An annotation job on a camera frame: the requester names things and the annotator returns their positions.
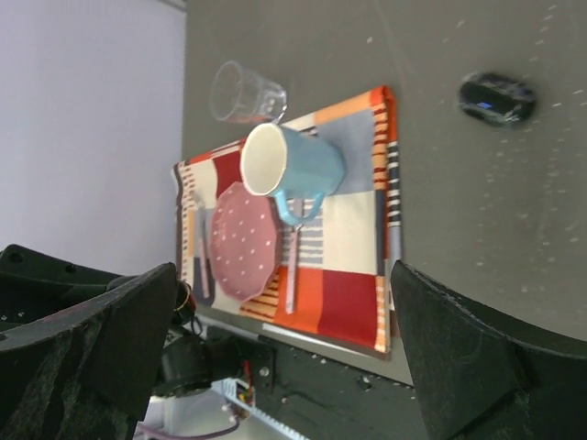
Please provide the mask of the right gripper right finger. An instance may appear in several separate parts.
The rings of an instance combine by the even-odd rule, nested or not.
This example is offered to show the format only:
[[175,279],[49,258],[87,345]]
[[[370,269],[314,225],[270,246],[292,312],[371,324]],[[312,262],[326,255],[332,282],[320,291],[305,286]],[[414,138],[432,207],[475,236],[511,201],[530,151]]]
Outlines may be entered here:
[[586,344],[397,261],[391,290],[431,439],[583,439]]

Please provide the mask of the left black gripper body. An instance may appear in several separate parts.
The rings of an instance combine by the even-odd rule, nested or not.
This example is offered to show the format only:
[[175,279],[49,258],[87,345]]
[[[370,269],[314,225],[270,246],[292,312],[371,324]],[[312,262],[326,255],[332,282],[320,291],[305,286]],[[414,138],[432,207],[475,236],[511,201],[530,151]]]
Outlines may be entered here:
[[1,251],[1,328],[30,324],[93,299],[122,278],[11,244]]

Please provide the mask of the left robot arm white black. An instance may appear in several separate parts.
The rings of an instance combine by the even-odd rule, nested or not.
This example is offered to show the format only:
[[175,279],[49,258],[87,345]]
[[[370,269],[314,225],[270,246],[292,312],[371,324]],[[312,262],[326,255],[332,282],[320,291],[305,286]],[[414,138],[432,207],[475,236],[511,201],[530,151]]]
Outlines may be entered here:
[[194,299],[165,263],[136,276],[18,245],[1,253],[1,436],[129,439],[150,398],[236,377],[233,338],[191,329]]

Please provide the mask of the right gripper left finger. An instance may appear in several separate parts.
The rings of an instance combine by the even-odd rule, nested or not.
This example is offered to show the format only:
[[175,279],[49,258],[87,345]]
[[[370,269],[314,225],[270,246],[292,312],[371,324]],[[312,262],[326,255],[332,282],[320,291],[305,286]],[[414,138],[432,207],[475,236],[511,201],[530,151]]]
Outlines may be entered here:
[[130,439],[176,304],[165,263],[1,337],[4,439]]

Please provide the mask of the black round earbud case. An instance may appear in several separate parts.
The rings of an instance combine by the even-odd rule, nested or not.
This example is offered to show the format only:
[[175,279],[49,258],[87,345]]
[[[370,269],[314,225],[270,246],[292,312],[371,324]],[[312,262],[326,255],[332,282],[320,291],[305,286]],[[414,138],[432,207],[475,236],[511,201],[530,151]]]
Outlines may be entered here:
[[496,72],[475,72],[461,84],[458,107],[492,127],[519,127],[537,108],[534,88]]

